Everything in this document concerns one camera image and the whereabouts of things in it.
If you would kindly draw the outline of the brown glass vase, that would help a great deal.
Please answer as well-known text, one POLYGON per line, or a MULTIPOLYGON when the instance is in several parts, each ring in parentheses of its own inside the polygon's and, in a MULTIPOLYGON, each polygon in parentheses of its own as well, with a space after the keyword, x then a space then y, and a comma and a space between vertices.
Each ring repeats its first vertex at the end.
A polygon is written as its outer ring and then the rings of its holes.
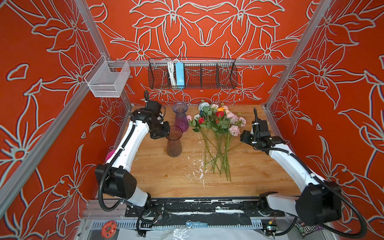
POLYGON ((167 136, 167 154, 170 157, 176 158, 182 153, 181 138, 183 136, 182 130, 178 126, 171 126, 170 133, 167 136))

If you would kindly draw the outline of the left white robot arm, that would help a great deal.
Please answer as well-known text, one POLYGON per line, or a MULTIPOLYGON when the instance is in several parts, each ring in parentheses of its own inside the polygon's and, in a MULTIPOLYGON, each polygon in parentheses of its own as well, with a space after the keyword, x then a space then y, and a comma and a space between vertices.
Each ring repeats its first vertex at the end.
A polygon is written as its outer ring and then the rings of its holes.
POLYGON ((151 195, 137 186, 131 169, 146 135, 153 140, 169 135, 170 124, 164 120, 163 109, 159 102, 147 100, 143 108, 128 113, 128 128, 117 149, 104 164, 96 167, 98 201, 105 212, 111 212, 123 203, 140 208, 151 206, 151 195))

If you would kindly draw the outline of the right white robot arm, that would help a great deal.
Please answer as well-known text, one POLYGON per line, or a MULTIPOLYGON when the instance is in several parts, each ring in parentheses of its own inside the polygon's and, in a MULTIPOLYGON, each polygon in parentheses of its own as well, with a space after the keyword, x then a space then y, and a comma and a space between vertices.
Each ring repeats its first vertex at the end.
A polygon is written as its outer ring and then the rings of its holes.
POLYGON ((277 192, 266 192, 259 196, 258 209, 262 214, 281 211, 309 226, 322 226, 324 229, 341 237, 361 239, 367 234, 367 224, 362 214, 350 203, 341 192, 340 186, 314 173, 285 141, 279 136, 272 136, 266 120, 258 117, 252 122, 251 131, 243 131, 241 142, 264 152, 275 160, 293 179, 301 194, 285 196, 277 192), (342 204, 347 205, 357 216, 360 230, 357 233, 343 233, 335 230, 327 223, 342 218, 342 204))

